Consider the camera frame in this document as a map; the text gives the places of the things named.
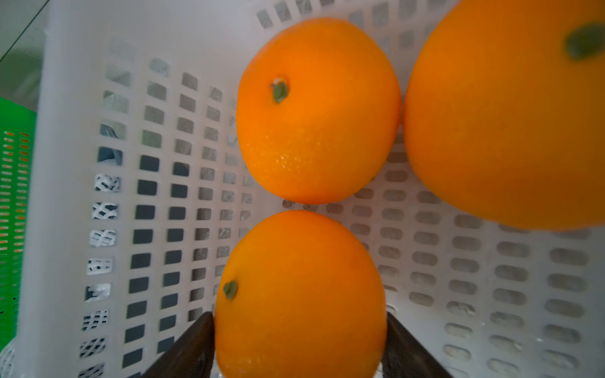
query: green stem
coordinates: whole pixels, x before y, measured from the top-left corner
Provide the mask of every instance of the green stem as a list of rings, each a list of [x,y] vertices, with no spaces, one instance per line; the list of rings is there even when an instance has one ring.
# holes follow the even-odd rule
[[[288,86],[284,82],[278,82],[273,85],[273,100],[276,103],[282,102],[286,97],[288,97]]]
[[[227,297],[227,299],[233,299],[235,294],[237,294],[237,281],[233,280],[233,281],[227,282],[225,284],[225,286],[223,286],[223,291],[224,291],[225,297]]]

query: floor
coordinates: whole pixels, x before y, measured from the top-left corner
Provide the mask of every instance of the floor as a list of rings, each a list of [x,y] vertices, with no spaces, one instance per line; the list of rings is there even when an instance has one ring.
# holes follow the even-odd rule
[[[48,0],[0,1],[0,97],[36,111]]]

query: green plastic crate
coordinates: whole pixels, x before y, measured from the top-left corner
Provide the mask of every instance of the green plastic crate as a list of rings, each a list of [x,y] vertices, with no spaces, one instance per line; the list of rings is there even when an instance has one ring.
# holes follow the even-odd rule
[[[0,98],[0,350],[16,334],[36,113]]]

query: orange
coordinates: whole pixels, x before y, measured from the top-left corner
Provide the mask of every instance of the orange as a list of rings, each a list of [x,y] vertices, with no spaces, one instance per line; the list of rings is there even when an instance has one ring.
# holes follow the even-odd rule
[[[578,55],[578,37],[601,39],[601,51]],[[405,96],[416,174],[459,209],[512,227],[605,223],[604,45],[603,0],[460,2]]]
[[[286,87],[278,103],[274,91]],[[397,77],[376,43],[347,21],[311,19],[277,34],[246,68],[237,136],[250,173],[269,192],[328,203],[378,173],[400,107]]]
[[[240,241],[215,313],[227,378],[371,378],[386,342],[385,294],[369,254],[345,227],[308,211],[273,215]]]

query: white plastic basket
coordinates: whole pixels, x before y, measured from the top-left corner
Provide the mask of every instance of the white plastic basket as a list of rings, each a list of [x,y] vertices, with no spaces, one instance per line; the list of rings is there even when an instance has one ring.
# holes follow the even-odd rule
[[[388,54],[404,93],[454,4],[53,0],[15,376],[137,377],[213,309],[238,240],[305,208],[357,234],[390,311],[454,377],[604,377],[603,229],[524,232],[461,213],[414,176],[401,136],[381,173],[338,204],[283,201],[241,160],[238,80],[276,32],[349,19]],[[99,148],[112,158],[98,162]]]

